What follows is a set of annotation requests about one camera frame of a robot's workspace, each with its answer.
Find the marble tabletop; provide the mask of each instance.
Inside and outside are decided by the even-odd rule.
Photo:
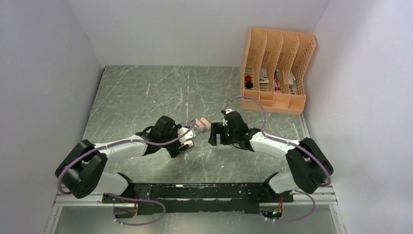
[[[107,66],[84,139],[104,143],[127,138],[154,125],[162,115],[182,125],[201,117],[221,121],[220,110],[239,94],[239,67]],[[248,126],[260,128],[262,113],[240,106],[235,101],[230,108],[240,112]],[[266,131],[288,139],[304,138],[300,116],[271,113]],[[211,146],[209,131],[195,133],[195,147],[186,154],[170,158],[161,149],[144,157],[131,155],[107,172],[123,172],[134,182],[203,183],[262,182],[285,170],[285,161],[278,158],[232,146]]]

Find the gray wall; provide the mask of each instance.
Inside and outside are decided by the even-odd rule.
[[[43,232],[101,70],[66,0],[1,1],[1,233]]]
[[[251,26],[312,32],[329,0],[69,0],[105,65],[240,66]]]
[[[412,233],[413,4],[331,0],[306,77],[348,234]]]

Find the purple cable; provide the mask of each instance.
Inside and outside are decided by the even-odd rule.
[[[268,138],[268,139],[271,139],[271,140],[274,140],[274,141],[278,141],[278,142],[287,144],[287,145],[292,145],[292,146],[294,146],[294,147],[297,147],[298,149],[300,149],[300,150],[303,151],[304,153],[306,153],[312,160],[314,160],[314,161],[316,162],[316,164],[317,164],[318,166],[320,166],[320,168],[322,169],[322,171],[323,171],[324,174],[326,175],[326,177],[327,177],[327,184],[325,184],[324,187],[331,184],[331,178],[330,178],[330,175],[328,174],[327,169],[325,169],[324,165],[323,165],[312,153],[310,153],[308,150],[306,150],[305,148],[303,148],[303,147],[301,147],[301,146],[299,146],[299,145],[297,145],[297,144],[295,144],[295,143],[292,143],[292,142],[289,142],[289,141],[286,141],[286,140],[283,140],[283,139],[279,139],[279,138],[276,138],[276,137],[274,137],[274,136],[269,136],[269,135],[267,135],[267,134],[265,133],[264,127],[265,127],[265,124],[266,124],[266,121],[267,121],[267,120],[266,120],[266,119],[267,119],[267,115],[266,115],[266,113],[265,113],[264,107],[263,107],[263,106],[261,105],[261,103],[259,103],[257,100],[255,100],[255,99],[253,99],[253,98],[250,98],[250,97],[247,97],[247,96],[238,96],[238,97],[235,97],[235,98],[231,99],[231,101],[229,101],[229,102],[227,103],[227,105],[224,106],[223,110],[226,110],[227,107],[228,107],[233,101],[235,101],[235,100],[237,100],[237,99],[239,99],[239,98],[245,98],[245,99],[253,100],[256,104],[259,105],[259,107],[260,107],[261,110],[263,111],[264,121],[263,121],[263,125],[261,126],[261,133],[263,134],[264,137],[266,137],[266,138]]]
[[[146,223],[125,223],[125,222],[122,222],[122,221],[120,221],[119,219],[116,218],[115,210],[113,210],[113,220],[114,220],[115,222],[117,222],[117,223],[122,224],[122,225],[127,225],[127,226],[144,226],[144,225],[152,224],[152,223],[154,223],[154,222],[157,222],[157,221],[161,220],[161,219],[165,216],[165,213],[166,213],[166,211],[167,211],[166,208],[165,208],[165,206],[164,206],[164,204],[162,204],[162,203],[159,202],[159,201],[146,200],[146,199],[136,199],[136,198],[127,198],[127,197],[117,196],[117,195],[114,195],[114,194],[108,194],[108,195],[113,196],[113,197],[116,197],[116,198],[121,199],[121,200],[124,200],[124,201],[136,201],[136,202],[156,203],[156,204],[160,205],[160,206],[162,207],[162,209],[163,209],[161,216],[157,217],[156,219],[154,219],[154,220],[152,220],[152,221],[146,222]]]
[[[171,144],[171,143],[173,143],[173,142],[181,139],[182,137],[184,137],[187,133],[189,133],[189,132],[194,128],[194,126],[195,126],[195,120],[193,120],[193,121],[191,122],[191,124],[189,125],[189,128],[188,128],[188,130],[187,130],[186,132],[184,132],[184,133],[183,133],[182,135],[180,135],[179,137],[177,137],[177,138],[175,138],[175,139],[173,139],[173,140],[167,141],[167,142],[155,143],[155,142],[150,142],[150,141],[146,141],[146,140],[139,140],[139,139],[134,139],[134,140],[132,140],[132,142],[141,142],[141,143],[146,143],[146,144],[149,144],[149,145],[156,145],[156,146],[168,145],[168,144]],[[111,147],[118,146],[118,145],[122,145],[122,144],[127,144],[127,143],[131,143],[131,140],[120,140],[120,141],[116,141],[116,142],[113,142],[113,143],[111,143],[111,144],[108,144],[107,146],[100,146],[100,147],[94,148],[94,149],[92,149],[92,150],[90,150],[90,151],[82,154],[82,155],[81,155],[80,157],[78,157],[77,159],[75,159],[73,162],[71,162],[69,165],[67,165],[67,166],[63,169],[63,171],[60,173],[60,175],[59,175],[59,177],[58,177],[58,179],[57,179],[57,189],[59,190],[59,192],[61,192],[62,194],[71,194],[70,192],[63,191],[63,189],[62,189],[62,179],[63,179],[64,175],[67,173],[67,171],[68,171],[71,167],[73,167],[76,163],[80,162],[82,159],[86,158],[87,156],[89,156],[90,154],[92,154],[92,153],[94,153],[94,152],[96,152],[96,151],[103,150],[103,149],[107,149],[107,148],[111,148]],[[117,195],[113,195],[113,194],[110,194],[110,195],[113,196],[113,197],[116,197],[116,198],[118,198],[118,199],[127,200],[127,201],[152,202],[152,203],[156,203],[156,204],[159,204],[160,206],[162,206],[162,208],[164,209],[163,214],[162,214],[159,218],[157,218],[157,219],[155,219],[155,220],[153,220],[153,221],[147,222],[147,223],[140,223],[140,224],[139,224],[139,223],[138,223],[138,224],[122,223],[122,222],[120,222],[119,220],[116,220],[116,222],[118,222],[118,223],[122,223],[122,224],[124,224],[124,225],[129,225],[129,226],[142,226],[142,225],[154,223],[154,222],[162,219],[162,217],[165,215],[165,212],[166,212],[165,206],[164,206],[162,203],[160,203],[159,201],[127,198],[127,197],[121,197],[121,196],[117,196]]]

